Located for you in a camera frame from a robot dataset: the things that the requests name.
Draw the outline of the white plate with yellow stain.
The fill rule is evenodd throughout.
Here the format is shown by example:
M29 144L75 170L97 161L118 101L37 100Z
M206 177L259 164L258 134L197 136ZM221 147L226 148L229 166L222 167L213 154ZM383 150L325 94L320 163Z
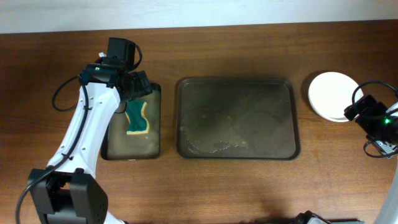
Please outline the white plate with yellow stain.
M326 119L326 120L329 120L329 121L332 121L332 122L336 122L336 123L348 122L348 119L346 119L345 117L343 117L343 118L331 118L331 117L328 117L328 116L325 116L325 115L321 114L315 108L312 108L312 110L314 110L314 112L316 112L316 114L319 115L320 117L322 117L323 119Z

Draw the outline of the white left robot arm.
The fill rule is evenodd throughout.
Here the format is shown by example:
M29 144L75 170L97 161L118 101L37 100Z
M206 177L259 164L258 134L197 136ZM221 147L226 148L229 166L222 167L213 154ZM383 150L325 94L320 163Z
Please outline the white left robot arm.
M147 134L147 103L152 93L144 71L137 68L142 55L131 40L112 37L107 53L90 63L75 78L80 83L78 102L66 135L45 169L32 169L17 205L21 221L23 199L30 194L41 223L120 223L108 210L108 196L95 180L96 164L111 118L120 103L127 116L128 134Z

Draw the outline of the green and yellow sponge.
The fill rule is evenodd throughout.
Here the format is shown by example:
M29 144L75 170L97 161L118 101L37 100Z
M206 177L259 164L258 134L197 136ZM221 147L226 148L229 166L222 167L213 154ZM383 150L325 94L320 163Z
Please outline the green and yellow sponge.
M125 115L129 123L127 135L140 135L149 132L150 124L145 115L147 103L140 100L132 100L128 103Z

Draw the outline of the white deep plate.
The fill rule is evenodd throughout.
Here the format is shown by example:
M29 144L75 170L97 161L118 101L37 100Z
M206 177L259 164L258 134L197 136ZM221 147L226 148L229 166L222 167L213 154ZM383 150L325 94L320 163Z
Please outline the white deep plate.
M343 118L344 109L352 105L352 95L359 85L349 76L338 72L317 75L308 88L312 108L331 118Z

